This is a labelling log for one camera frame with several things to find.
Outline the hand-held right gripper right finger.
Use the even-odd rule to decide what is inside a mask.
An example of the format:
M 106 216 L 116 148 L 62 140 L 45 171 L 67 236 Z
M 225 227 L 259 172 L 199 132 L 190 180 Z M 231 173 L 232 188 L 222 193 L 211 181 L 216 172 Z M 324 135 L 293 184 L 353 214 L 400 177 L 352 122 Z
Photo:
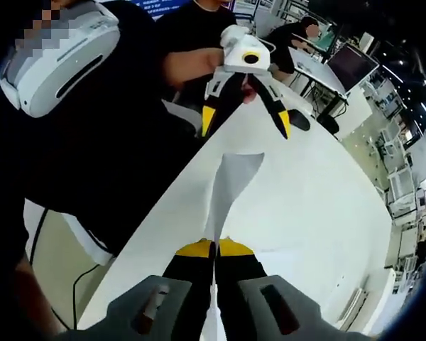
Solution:
M 215 259 L 217 305 L 227 340 L 318 340 L 320 310 L 280 276 L 269 276 L 253 250 L 226 238 Z

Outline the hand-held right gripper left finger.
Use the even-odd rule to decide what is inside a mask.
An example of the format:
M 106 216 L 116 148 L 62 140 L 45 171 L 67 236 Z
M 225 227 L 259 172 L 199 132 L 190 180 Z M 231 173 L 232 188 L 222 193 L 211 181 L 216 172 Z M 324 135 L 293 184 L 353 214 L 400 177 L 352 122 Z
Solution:
M 214 242 L 175 252 L 161 276 L 137 283 L 107 309 L 107 340 L 199 340 L 210 307 Z

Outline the person's left hand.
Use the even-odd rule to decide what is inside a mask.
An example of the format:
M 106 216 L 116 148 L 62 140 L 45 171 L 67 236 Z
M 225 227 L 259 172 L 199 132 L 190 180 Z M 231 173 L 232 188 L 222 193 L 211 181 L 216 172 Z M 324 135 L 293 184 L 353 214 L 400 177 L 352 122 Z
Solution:
M 244 78 L 242 85 L 241 85 L 241 91 L 242 91 L 242 94 L 244 96 L 244 98 L 243 98 L 244 104 L 249 104 L 252 101 L 254 101 L 254 99 L 256 98 L 257 93 L 256 93 L 255 89 L 249 84 L 249 76 L 248 75 L 245 75 L 245 78 Z

